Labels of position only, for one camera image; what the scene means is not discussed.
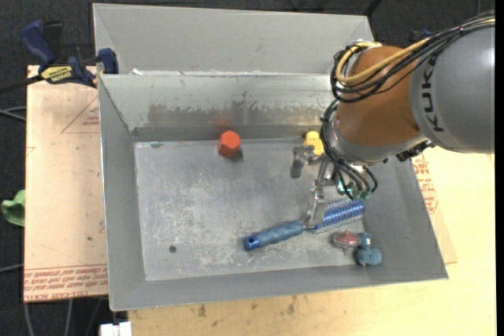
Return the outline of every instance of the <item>wire bundle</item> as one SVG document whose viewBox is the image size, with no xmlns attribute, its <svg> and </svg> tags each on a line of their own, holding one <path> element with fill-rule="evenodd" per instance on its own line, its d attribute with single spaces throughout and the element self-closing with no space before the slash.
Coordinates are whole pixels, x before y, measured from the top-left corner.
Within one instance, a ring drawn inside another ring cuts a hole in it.
<svg viewBox="0 0 504 336">
<path fill-rule="evenodd" d="M 350 58 L 369 47 L 381 46 L 381 44 L 378 42 L 356 42 L 334 56 L 335 64 L 331 73 L 331 87 L 335 100 L 327 107 L 321 119 L 321 141 L 324 145 L 325 155 L 334 165 L 333 174 L 339 179 L 339 185 L 349 198 L 369 196 L 376 190 L 378 183 L 367 166 L 362 167 L 362 172 L 359 171 L 339 157 L 335 149 L 330 145 L 328 141 L 330 135 L 334 137 L 334 134 L 330 132 L 331 118 L 337 110 L 338 104 L 340 102 L 358 102 L 372 95 L 389 91 L 427 59 L 434 65 L 437 56 L 463 35 L 486 28 L 489 25 L 495 25 L 495 11 L 493 10 L 482 13 L 478 17 L 467 20 L 456 27 L 430 34 L 428 37 L 400 50 L 365 71 L 354 75 L 349 75 Z M 416 65 L 408 69 L 406 73 L 401 74 L 414 61 Z M 378 76 L 385 68 L 389 68 L 389 70 L 382 76 Z M 383 89 L 383 85 L 391 77 L 397 77 L 396 81 Z"/>
<path fill-rule="evenodd" d="M 376 177 L 366 166 L 363 166 L 361 168 L 362 172 L 360 172 L 356 167 L 348 164 L 337 155 L 328 141 L 330 118 L 336 111 L 338 102 L 337 99 L 334 100 L 324 112 L 321 125 L 321 141 L 324 145 L 325 155 L 329 158 L 334 167 L 332 174 L 334 177 L 333 179 L 336 179 L 336 183 L 338 184 L 338 192 L 344 193 L 352 200 L 365 200 L 378 187 Z"/>
<path fill-rule="evenodd" d="M 430 34 L 413 45 L 370 66 L 364 72 L 349 76 L 349 60 L 352 56 L 369 47 L 381 46 L 378 42 L 356 42 L 334 56 L 334 68 L 331 73 L 332 92 L 339 102 L 359 102 L 372 95 L 382 94 L 404 80 L 426 60 L 430 60 L 433 65 L 437 56 L 463 35 L 493 24 L 495 24 L 495 11 L 491 10 L 467 20 L 463 24 Z M 404 72 L 405 68 L 414 61 L 416 66 Z M 378 76 L 386 68 L 389 68 L 389 70 Z M 392 77 L 396 80 L 387 88 L 383 88 L 385 82 Z"/>
</svg>

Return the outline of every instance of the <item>cardboard sheet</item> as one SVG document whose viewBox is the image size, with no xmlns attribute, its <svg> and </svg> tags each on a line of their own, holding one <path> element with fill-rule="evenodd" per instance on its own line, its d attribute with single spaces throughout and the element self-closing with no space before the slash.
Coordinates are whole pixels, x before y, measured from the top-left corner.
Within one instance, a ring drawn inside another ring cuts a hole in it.
<svg viewBox="0 0 504 336">
<path fill-rule="evenodd" d="M 98 92 L 41 82 L 27 96 L 24 301 L 106 295 Z"/>
</svg>

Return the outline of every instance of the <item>blue handle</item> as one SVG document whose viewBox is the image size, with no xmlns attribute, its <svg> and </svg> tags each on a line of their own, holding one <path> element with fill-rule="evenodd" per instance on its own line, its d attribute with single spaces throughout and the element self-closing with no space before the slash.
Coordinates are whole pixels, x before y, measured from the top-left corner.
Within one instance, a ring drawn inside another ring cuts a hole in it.
<svg viewBox="0 0 504 336">
<path fill-rule="evenodd" d="M 263 230 L 255 235 L 243 239 L 243 247 L 246 251 L 261 248 L 270 244 L 285 241 L 286 239 L 300 235 L 305 230 L 300 221 L 289 221 L 278 227 Z"/>
<path fill-rule="evenodd" d="M 45 66 L 51 65 L 56 60 L 56 55 L 47 45 L 42 35 L 42 21 L 37 20 L 23 28 L 20 35 L 21 42 L 34 55 L 42 58 Z"/>
<path fill-rule="evenodd" d="M 119 73 L 119 64 L 117 63 L 116 54 L 110 48 L 104 48 L 98 51 L 98 59 L 102 61 L 104 73 L 114 74 Z"/>
</svg>

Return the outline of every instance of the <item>table surface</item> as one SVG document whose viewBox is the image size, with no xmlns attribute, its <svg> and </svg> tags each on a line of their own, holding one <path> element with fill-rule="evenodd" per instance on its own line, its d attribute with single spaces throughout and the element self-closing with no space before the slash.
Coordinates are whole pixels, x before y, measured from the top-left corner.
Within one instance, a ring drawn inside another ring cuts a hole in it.
<svg viewBox="0 0 504 336">
<path fill-rule="evenodd" d="M 134 310 L 133 334 L 496 334 L 495 157 L 424 156 L 458 256 L 448 280 Z"/>
</svg>

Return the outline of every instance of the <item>blue clamp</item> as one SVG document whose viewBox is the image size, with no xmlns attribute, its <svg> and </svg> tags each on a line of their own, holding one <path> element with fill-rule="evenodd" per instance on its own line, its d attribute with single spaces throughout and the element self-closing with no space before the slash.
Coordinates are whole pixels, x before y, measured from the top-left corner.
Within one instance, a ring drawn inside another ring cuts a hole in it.
<svg viewBox="0 0 504 336">
<path fill-rule="evenodd" d="M 86 69 L 80 58 L 71 56 L 66 63 L 55 63 L 57 55 L 52 51 L 43 35 L 43 23 L 34 21 L 23 28 L 20 40 L 34 55 L 42 59 L 39 66 L 39 76 L 51 84 L 76 83 L 84 86 L 96 87 L 96 75 Z M 101 49 L 97 57 L 88 61 L 100 61 L 103 72 L 117 74 L 119 65 L 116 54 L 110 48 Z"/>
</svg>

